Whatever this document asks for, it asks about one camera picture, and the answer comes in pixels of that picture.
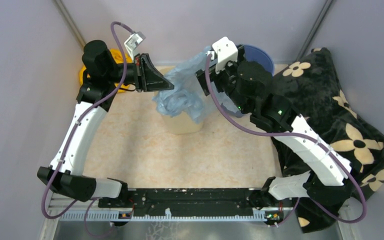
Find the light blue trash bag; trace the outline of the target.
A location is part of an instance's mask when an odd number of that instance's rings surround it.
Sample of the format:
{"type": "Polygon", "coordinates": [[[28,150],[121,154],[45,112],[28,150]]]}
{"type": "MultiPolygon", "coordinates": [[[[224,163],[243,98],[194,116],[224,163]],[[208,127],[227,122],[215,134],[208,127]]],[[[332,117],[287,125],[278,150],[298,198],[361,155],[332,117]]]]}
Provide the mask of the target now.
{"type": "Polygon", "coordinates": [[[163,75],[174,85],[174,89],[159,91],[152,98],[159,114],[174,118],[186,113],[194,123],[200,124],[217,109],[211,96],[204,94],[196,77],[196,72],[205,68],[209,50],[211,47],[206,46],[203,51],[163,75]]]}

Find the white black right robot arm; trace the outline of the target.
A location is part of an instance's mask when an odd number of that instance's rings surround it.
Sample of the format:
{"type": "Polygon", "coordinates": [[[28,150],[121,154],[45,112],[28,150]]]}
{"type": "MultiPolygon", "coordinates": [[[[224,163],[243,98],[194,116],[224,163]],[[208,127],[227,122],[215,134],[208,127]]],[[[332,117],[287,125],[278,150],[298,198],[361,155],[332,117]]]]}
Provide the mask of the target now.
{"type": "Polygon", "coordinates": [[[256,134],[287,146],[308,170],[285,177],[270,177],[260,190],[267,206],[289,198],[309,198],[333,206],[350,198],[356,181],[349,160],[336,153],[285,96],[273,91],[273,76],[261,64],[248,61],[242,45],[209,50],[205,67],[196,77],[206,96],[225,93],[257,127],[256,134]]]}

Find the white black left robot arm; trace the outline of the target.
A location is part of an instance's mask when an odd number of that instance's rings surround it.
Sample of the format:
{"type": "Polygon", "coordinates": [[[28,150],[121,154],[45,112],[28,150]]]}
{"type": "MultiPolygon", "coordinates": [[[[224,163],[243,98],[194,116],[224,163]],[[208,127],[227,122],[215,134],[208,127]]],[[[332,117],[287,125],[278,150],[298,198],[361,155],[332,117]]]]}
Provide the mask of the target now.
{"type": "Polygon", "coordinates": [[[76,97],[73,119],[63,143],[48,167],[37,177],[52,192],[86,202],[108,198],[118,207],[129,203],[127,183],[84,176],[89,148],[102,120],[109,112],[120,80],[134,85],[137,92],[172,90],[174,85],[155,68],[147,53],[137,54],[132,63],[116,63],[102,40],[88,42],[82,55],[83,84],[76,97]]]}

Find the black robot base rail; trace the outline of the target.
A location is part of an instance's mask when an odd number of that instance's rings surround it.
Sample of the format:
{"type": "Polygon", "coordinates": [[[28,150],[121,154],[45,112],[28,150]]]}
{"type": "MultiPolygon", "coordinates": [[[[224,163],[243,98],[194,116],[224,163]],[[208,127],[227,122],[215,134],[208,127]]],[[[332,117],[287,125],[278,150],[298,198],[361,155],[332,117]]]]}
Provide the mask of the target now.
{"type": "Polygon", "coordinates": [[[257,188],[133,188],[121,198],[76,202],[61,221],[251,222],[279,225],[293,209],[290,200],[266,200],[257,188]]]}

